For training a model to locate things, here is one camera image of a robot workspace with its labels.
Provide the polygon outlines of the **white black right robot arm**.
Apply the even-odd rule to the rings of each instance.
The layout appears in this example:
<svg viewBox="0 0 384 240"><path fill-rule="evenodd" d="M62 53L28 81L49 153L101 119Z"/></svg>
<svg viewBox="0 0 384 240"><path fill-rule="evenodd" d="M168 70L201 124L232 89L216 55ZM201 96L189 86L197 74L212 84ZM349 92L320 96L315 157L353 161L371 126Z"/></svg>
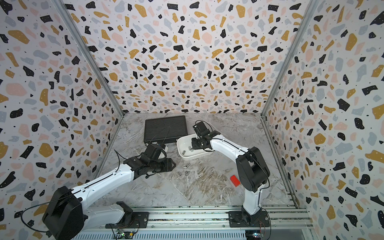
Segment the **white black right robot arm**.
<svg viewBox="0 0 384 240"><path fill-rule="evenodd" d="M196 122L193 129L197 135L192 138L194 150L219 152L236 163L240 183L245 188L241 210L243 222L247 226L260 223L262 194L270 187L270 170L261 151L257 147L235 144L220 132L209 130L203 121Z"/></svg>

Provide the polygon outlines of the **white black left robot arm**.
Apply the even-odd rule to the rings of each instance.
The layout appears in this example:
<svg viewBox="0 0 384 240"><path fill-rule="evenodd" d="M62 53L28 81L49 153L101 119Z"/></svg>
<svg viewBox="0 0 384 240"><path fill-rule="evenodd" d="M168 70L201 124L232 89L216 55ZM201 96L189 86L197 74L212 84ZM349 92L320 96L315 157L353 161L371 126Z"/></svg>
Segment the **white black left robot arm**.
<svg viewBox="0 0 384 240"><path fill-rule="evenodd" d="M141 176L172 172L177 166L167 156L163 144L149 144L138 156L124 158L110 172L83 185L69 189L61 187L54 192L43 215L43 223L56 240L71 240L81 231L105 226L110 229L133 227L137 220L132 208L122 201L106 207L92 207L97 200Z"/></svg>

